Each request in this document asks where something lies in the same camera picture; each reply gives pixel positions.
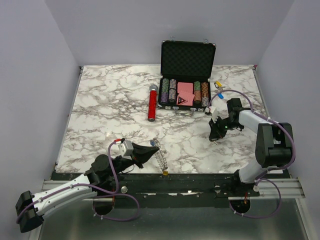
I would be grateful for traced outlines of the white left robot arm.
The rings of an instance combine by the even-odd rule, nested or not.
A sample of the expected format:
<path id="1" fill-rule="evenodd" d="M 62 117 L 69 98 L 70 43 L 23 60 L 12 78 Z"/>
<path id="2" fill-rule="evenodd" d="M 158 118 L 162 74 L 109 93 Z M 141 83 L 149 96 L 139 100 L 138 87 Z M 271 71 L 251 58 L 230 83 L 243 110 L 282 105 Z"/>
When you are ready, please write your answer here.
<path id="1" fill-rule="evenodd" d="M 109 152 L 98 155 L 85 173 L 50 190 L 23 192 L 15 205 L 20 232 L 38 228 L 45 216 L 73 202 L 87 198 L 129 197 L 121 192 L 118 175 L 131 166 L 142 169 L 159 147 L 141 146 L 123 138 L 110 145 L 118 145 L 121 154 L 115 158 Z"/>

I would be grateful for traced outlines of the round metal keyring disc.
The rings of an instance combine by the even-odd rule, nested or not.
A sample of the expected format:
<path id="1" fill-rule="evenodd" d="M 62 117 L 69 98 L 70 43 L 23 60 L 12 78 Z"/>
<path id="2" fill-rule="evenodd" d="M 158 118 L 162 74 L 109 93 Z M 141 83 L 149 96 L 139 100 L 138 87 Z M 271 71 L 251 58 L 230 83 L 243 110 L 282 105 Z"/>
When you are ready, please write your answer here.
<path id="1" fill-rule="evenodd" d="M 167 159 L 165 158 L 165 154 L 167 152 L 165 150 L 161 150 L 161 144 L 157 138 L 153 138 L 152 140 L 155 142 L 155 147 L 159 148 L 159 150 L 155 153 L 157 163 L 162 172 L 166 171 L 168 169 Z"/>

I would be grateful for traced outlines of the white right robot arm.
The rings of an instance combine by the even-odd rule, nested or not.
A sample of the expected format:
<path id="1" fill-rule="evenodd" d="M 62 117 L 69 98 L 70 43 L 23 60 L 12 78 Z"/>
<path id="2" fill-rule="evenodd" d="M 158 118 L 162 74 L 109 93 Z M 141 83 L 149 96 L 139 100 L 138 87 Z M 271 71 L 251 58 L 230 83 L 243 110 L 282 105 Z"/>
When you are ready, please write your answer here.
<path id="1" fill-rule="evenodd" d="M 241 196 L 253 184 L 269 171 L 275 171 L 288 165 L 294 158 L 292 126 L 289 123 L 272 122 L 250 108 L 242 106 L 239 98 L 227 101 L 228 117 L 222 119 L 214 106 L 208 107 L 211 142 L 223 139 L 228 131 L 245 128 L 256 134 L 254 156 L 245 167 L 233 174 L 230 191 Z"/>

